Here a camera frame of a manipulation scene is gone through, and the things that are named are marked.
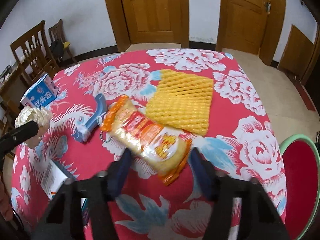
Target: black bag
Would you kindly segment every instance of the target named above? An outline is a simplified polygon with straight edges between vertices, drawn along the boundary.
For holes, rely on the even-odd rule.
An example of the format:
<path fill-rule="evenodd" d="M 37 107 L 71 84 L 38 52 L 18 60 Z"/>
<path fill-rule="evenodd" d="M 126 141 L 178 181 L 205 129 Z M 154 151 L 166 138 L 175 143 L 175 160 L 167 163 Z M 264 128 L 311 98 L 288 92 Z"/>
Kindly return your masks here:
<path fill-rule="evenodd" d="M 62 58 L 63 56 L 63 44 L 61 40 L 55 40 L 49 47 L 54 58 Z"/>

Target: packaged bread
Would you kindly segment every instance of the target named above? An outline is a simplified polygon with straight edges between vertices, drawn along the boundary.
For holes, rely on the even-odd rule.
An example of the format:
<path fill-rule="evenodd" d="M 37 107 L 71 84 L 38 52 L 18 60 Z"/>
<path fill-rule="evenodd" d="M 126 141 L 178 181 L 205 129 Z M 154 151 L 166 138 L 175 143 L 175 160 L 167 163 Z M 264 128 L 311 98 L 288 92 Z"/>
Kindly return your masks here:
<path fill-rule="evenodd" d="M 176 129 L 162 126 L 140 113 L 128 96 L 109 109 L 102 131 L 126 145 L 158 172 L 165 185 L 172 183 L 185 166 L 191 140 L 177 136 Z"/>

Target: floral tablecloth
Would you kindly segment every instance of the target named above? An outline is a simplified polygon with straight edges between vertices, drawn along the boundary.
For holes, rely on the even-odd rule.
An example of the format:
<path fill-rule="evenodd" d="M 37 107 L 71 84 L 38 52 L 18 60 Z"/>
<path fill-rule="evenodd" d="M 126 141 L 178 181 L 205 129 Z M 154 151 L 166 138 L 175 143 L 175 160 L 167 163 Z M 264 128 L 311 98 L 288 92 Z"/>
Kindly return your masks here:
<path fill-rule="evenodd" d="M 54 78 L 58 98 L 50 129 L 35 150 L 20 145 L 12 175 L 12 206 L 32 230 L 49 199 L 40 186 L 50 158 L 60 161 L 77 179 L 87 179 L 118 160 L 124 146 L 96 129 L 81 144 L 71 134 L 93 114 L 94 97 L 103 93 L 108 105 L 122 94 L 145 110 L 156 91 L 161 69 L 206 76 L 214 80 L 210 125 L 206 137 L 181 132 L 218 169 L 237 179 L 257 177 L 283 221 L 286 180 L 279 146 L 265 108 L 252 83 L 231 54 L 197 49 L 152 49 L 90 60 Z M 230 239 L 236 239 L 241 202 L 234 199 Z M 208 224 L 212 203 L 202 196 L 187 165 L 166 187 L 144 161 L 132 164 L 122 195 L 109 204 L 120 239 L 199 239 Z M 85 227 L 92 239 L 90 223 Z"/>

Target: white wall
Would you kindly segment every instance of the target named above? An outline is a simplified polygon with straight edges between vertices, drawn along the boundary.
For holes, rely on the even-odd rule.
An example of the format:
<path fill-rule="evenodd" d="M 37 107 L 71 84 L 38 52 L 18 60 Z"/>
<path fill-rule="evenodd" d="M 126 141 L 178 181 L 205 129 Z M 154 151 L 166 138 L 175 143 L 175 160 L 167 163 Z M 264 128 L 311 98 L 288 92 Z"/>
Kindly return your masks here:
<path fill-rule="evenodd" d="M 217 43 L 220 0 L 189 0 L 189 39 Z"/>
<path fill-rule="evenodd" d="M 48 28 L 63 20 L 74 56 L 116 45 L 105 0 L 19 0 L 0 29 L 0 72 L 15 62 L 10 43 L 45 20 Z"/>
<path fill-rule="evenodd" d="M 289 39 L 291 25 L 295 25 L 312 43 L 315 42 L 317 22 L 300 0 L 286 0 L 285 15 L 279 43 L 273 60 L 280 61 Z"/>

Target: chair leg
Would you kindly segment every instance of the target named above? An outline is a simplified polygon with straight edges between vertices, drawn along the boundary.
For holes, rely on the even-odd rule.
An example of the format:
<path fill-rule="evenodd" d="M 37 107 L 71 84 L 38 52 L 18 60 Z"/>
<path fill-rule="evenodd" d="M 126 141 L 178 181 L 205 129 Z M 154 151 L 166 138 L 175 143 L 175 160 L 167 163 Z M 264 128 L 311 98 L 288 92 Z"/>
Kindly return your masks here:
<path fill-rule="evenodd" d="M 78 61 L 75 59 L 75 57 L 72 55 L 71 51 L 69 48 L 66 48 L 66 51 L 68 53 L 68 55 L 72 58 L 73 62 L 78 64 Z"/>

